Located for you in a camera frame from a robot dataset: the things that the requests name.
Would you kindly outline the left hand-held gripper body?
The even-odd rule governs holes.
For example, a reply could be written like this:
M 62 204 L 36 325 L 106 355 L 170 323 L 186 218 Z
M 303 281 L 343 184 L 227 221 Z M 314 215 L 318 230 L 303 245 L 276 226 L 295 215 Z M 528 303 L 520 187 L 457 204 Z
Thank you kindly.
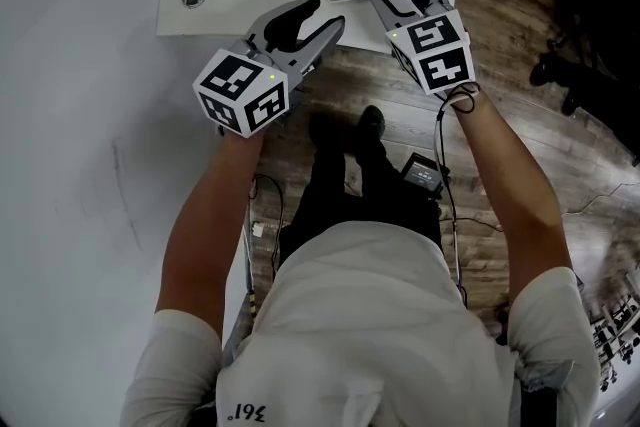
M 290 92 L 319 56 L 318 41 L 287 51 L 250 32 L 215 53 L 193 90 L 208 119 L 252 136 L 290 110 Z

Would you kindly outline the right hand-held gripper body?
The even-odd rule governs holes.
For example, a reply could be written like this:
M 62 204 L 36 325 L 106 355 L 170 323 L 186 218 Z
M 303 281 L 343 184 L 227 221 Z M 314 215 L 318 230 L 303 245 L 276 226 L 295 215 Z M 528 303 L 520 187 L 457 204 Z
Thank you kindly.
M 413 21 L 385 32 L 392 54 L 428 95 L 476 79 L 471 42 L 459 11 L 425 17 L 413 12 Z

